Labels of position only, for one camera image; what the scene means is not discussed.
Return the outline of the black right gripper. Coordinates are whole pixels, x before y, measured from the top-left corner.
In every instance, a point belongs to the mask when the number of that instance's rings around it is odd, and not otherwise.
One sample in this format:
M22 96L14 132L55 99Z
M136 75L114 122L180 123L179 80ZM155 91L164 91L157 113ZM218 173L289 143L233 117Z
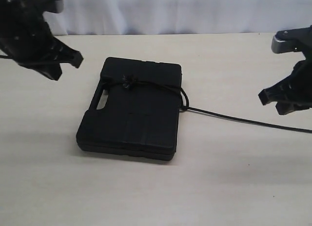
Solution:
M295 40L305 59L297 62L289 76L271 87L262 89L258 97L262 105L276 103L279 115L312 108L311 101L295 101L295 93L312 96L312 27L277 31L275 36L282 40Z

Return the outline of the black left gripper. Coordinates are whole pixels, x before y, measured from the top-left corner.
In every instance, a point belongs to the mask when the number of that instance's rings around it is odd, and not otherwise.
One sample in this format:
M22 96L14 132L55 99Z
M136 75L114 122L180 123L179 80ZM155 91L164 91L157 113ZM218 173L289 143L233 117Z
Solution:
M54 37L43 17L46 1L0 0L0 49L4 59L58 81L60 63L79 68L83 56Z

